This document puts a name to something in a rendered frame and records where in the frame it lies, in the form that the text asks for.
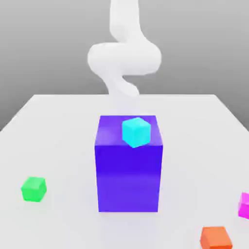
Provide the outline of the small cyan cube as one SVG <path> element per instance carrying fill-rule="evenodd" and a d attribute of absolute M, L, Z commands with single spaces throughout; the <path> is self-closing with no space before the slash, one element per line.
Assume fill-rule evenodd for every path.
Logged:
<path fill-rule="evenodd" d="M 123 121 L 122 139 L 132 148 L 150 143 L 151 124 L 140 117 Z"/>

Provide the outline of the small orange cube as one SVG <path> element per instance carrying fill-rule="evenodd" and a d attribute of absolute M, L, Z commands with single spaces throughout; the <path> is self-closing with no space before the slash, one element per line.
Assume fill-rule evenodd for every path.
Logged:
<path fill-rule="evenodd" d="M 231 239 L 225 227 L 203 227 L 200 237 L 202 249 L 232 249 Z"/>

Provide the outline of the large purple box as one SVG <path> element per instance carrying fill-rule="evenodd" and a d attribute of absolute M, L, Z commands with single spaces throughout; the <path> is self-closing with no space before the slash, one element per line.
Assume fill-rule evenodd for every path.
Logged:
<path fill-rule="evenodd" d="M 95 139 L 98 210 L 100 212 L 157 212 L 163 142 L 154 115 L 151 141 L 137 148 L 122 139 L 122 122 L 131 116 L 102 115 Z"/>

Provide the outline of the small magenta cube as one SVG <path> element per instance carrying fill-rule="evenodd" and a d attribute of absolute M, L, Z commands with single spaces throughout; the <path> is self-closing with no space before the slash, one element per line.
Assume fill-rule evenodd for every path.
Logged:
<path fill-rule="evenodd" d="M 249 220 L 249 194 L 242 193 L 238 206 L 238 216 Z"/>

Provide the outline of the small green cube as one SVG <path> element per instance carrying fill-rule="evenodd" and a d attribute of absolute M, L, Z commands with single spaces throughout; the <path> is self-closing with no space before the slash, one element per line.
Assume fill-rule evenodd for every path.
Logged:
<path fill-rule="evenodd" d="M 25 201 L 40 202 L 47 192 L 45 178 L 28 177 L 21 187 L 21 192 Z"/>

